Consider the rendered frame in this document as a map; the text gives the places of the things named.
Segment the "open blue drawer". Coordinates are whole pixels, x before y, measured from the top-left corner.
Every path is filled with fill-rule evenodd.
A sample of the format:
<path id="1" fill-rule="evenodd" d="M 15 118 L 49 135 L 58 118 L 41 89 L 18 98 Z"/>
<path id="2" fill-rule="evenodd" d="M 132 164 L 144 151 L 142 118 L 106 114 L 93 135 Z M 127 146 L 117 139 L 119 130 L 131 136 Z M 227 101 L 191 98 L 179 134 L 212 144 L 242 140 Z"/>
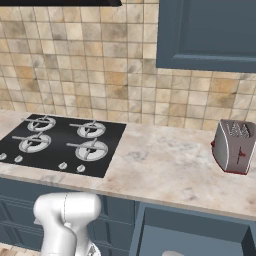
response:
<path id="1" fill-rule="evenodd" d="M 141 203 L 129 256 L 256 256 L 256 221 Z"/>

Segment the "black hob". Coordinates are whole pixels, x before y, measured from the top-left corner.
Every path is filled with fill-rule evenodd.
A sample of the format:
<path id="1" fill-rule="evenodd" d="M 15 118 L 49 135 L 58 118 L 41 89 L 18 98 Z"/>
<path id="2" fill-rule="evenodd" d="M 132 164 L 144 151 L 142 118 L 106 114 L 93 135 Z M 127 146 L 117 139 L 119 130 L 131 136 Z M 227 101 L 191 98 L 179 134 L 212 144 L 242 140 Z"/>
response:
<path id="1" fill-rule="evenodd" d="M 0 154 L 7 155 L 0 162 L 102 178 L 125 128 L 124 123 L 32 114 L 0 140 Z M 16 163 L 19 155 L 23 160 Z M 66 169 L 59 169 L 62 162 Z M 79 165 L 84 172 L 77 172 Z"/>

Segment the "grey toaster with red trim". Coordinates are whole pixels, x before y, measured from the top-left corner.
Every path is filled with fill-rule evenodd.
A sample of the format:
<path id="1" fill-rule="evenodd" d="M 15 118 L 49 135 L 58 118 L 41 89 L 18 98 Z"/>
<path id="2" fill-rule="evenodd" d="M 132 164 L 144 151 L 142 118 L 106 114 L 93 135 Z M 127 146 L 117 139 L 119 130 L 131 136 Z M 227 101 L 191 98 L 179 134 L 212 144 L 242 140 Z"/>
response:
<path id="1" fill-rule="evenodd" d="M 224 172 L 246 175 L 255 143 L 255 123 L 221 119 L 211 142 L 212 155 Z"/>

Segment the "blue base cupboard front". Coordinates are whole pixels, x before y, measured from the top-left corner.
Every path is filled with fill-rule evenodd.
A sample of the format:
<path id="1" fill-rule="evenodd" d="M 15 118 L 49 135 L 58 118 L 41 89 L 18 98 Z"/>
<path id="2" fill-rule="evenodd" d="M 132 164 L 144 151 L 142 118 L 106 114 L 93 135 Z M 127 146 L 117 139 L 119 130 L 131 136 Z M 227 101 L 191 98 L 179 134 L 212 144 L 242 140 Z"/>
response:
<path id="1" fill-rule="evenodd" d="M 34 223 L 36 199 L 67 189 L 0 178 L 0 242 L 39 251 L 43 229 Z M 129 256 L 139 203 L 105 195 L 99 196 L 99 218 L 88 226 L 90 238 L 102 256 Z"/>

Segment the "black extractor hood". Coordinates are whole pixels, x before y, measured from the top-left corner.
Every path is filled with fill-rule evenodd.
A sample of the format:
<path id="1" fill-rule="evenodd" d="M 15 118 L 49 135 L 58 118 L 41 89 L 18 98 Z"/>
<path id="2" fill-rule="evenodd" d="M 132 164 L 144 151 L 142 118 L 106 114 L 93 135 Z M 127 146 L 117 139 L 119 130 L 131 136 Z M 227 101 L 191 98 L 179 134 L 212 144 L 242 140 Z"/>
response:
<path id="1" fill-rule="evenodd" d="M 22 7 L 120 7 L 121 0 L 0 0 L 2 6 Z"/>

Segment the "blue wall cupboard door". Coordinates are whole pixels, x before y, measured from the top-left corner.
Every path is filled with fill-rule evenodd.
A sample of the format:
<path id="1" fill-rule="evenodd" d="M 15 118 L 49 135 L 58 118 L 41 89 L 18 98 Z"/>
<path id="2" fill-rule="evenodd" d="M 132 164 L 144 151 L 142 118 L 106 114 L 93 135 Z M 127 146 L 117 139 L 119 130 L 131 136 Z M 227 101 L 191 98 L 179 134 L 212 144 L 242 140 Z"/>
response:
<path id="1" fill-rule="evenodd" d="M 256 73 L 256 0 L 159 0 L 156 66 Z"/>

